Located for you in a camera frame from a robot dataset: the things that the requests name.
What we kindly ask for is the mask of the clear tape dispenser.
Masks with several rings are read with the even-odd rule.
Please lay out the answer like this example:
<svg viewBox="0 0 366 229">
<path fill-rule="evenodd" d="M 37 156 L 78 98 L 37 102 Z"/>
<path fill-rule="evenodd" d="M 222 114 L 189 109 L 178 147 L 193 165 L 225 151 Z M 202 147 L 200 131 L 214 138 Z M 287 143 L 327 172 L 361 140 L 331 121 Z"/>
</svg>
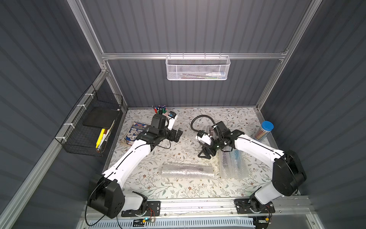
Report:
<svg viewBox="0 0 366 229">
<path fill-rule="evenodd" d="M 212 137 L 212 138 L 215 138 L 214 128 L 213 127 L 208 127 L 207 130 L 208 130 L 209 136 Z"/>
</svg>

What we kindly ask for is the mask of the blue glass bottle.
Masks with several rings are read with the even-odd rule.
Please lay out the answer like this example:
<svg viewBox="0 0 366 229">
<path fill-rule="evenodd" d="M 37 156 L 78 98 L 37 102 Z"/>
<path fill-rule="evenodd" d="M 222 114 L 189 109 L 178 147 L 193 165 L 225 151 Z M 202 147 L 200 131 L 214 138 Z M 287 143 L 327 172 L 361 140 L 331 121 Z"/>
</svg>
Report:
<svg viewBox="0 0 366 229">
<path fill-rule="evenodd" d="M 240 170 L 242 167 L 242 152 L 240 150 L 235 150 L 232 154 L 233 165 L 235 169 Z"/>
</svg>

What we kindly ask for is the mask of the purple bottle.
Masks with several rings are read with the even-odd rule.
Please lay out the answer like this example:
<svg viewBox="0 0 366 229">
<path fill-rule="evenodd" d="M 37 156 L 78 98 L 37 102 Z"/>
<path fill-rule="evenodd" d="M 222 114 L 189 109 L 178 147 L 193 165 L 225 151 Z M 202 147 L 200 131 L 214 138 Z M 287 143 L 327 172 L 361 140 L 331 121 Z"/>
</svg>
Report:
<svg viewBox="0 0 366 229">
<path fill-rule="evenodd" d="M 173 176 L 203 176 L 205 175 L 205 170 L 198 167 L 175 167 L 169 169 L 167 174 Z"/>
</svg>

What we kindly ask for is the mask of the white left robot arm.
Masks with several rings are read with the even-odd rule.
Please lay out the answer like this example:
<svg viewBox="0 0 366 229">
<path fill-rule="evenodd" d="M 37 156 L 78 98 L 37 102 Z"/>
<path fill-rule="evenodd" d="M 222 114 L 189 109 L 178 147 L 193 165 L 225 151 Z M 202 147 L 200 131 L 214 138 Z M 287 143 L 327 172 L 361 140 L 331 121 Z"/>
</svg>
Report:
<svg viewBox="0 0 366 229">
<path fill-rule="evenodd" d="M 176 119 L 177 114 L 173 111 L 168 115 L 155 114 L 130 149 L 112 167 L 90 181 L 86 206 L 111 219 L 122 211 L 143 215 L 147 197 L 135 191 L 124 191 L 124 184 L 139 163 L 163 140 L 179 141 L 183 132 L 173 128 Z"/>
</svg>

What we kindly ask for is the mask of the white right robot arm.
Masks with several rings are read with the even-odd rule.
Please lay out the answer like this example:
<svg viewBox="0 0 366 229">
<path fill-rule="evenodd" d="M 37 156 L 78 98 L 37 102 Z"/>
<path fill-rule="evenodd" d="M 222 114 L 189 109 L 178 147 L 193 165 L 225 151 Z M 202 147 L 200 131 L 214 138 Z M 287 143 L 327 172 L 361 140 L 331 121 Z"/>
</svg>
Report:
<svg viewBox="0 0 366 229">
<path fill-rule="evenodd" d="M 254 213 L 262 212 L 271 201 L 281 196 L 291 196 L 307 180 L 307 175 L 298 155 L 291 150 L 282 151 L 268 147 L 240 130 L 231 131 L 223 122 L 215 123 L 216 138 L 205 131 L 191 129 L 202 145 L 200 158 L 211 159 L 218 150 L 226 147 L 248 153 L 266 164 L 272 171 L 272 179 L 258 188 L 250 197 L 247 206 Z"/>
</svg>

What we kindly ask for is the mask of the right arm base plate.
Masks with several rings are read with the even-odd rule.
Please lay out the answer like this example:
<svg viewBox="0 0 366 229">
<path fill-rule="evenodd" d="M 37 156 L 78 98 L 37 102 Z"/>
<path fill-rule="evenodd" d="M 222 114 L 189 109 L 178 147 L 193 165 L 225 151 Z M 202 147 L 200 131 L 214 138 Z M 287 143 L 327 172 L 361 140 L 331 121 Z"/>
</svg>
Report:
<svg viewBox="0 0 366 229">
<path fill-rule="evenodd" d="M 259 214 L 259 213 L 275 213 L 275 208 L 272 202 L 266 205 L 250 198 L 237 198 L 234 199 L 234 205 L 238 214 Z"/>
</svg>

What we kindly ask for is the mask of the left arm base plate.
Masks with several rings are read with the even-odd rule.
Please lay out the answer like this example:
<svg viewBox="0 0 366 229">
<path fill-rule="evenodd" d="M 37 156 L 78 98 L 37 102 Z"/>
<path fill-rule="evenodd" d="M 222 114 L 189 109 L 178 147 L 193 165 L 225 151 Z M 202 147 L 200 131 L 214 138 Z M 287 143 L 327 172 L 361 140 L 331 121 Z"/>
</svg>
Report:
<svg viewBox="0 0 366 229">
<path fill-rule="evenodd" d="M 121 217 L 150 217 L 160 216 L 161 202 L 146 201 L 138 210 L 127 210 L 121 212 Z"/>
</svg>

